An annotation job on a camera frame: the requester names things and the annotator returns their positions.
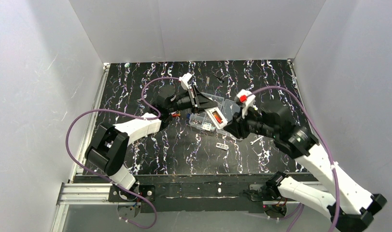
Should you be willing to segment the white AC remote control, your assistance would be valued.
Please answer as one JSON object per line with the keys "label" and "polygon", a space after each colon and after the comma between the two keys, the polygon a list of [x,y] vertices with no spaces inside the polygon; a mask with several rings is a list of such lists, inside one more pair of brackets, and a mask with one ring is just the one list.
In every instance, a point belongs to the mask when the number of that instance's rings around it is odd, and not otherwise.
{"label": "white AC remote control", "polygon": [[205,112],[218,130],[223,129],[228,124],[228,120],[218,107],[205,109]]}

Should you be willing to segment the red orange battery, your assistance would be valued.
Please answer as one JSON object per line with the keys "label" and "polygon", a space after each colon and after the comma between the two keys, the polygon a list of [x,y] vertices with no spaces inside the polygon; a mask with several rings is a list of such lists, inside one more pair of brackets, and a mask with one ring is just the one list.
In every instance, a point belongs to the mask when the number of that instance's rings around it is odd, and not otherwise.
{"label": "red orange battery", "polygon": [[213,116],[214,116],[214,118],[216,119],[216,121],[217,121],[219,124],[221,124],[221,123],[223,122],[222,117],[221,117],[217,112],[214,112],[214,113],[213,113]]}

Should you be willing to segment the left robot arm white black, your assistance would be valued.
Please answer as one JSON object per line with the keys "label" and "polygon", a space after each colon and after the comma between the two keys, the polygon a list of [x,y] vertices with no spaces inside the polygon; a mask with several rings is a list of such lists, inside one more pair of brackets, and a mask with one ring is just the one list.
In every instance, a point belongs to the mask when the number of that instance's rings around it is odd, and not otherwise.
{"label": "left robot arm white black", "polygon": [[130,190],[136,179],[124,165],[127,147],[136,140],[163,130],[173,119],[173,113],[186,109],[191,109],[194,114],[205,112],[218,129],[227,124],[218,103],[196,87],[177,93],[173,86],[163,86],[152,108],[140,119],[115,125],[101,123],[84,157],[112,182]]}

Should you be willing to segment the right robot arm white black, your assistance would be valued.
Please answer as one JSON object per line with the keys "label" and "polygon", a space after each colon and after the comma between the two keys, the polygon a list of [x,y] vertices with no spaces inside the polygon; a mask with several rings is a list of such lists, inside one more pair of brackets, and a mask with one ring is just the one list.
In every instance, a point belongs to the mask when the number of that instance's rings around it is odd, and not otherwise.
{"label": "right robot arm white black", "polygon": [[243,108],[224,130],[238,139],[251,133],[272,138],[279,151],[311,172],[326,191],[277,172],[266,182],[264,194],[296,200],[329,218],[341,232],[364,231],[387,202],[383,195],[359,186],[338,164],[331,164],[326,149],[307,127],[295,123],[287,106],[270,103],[261,110]]}

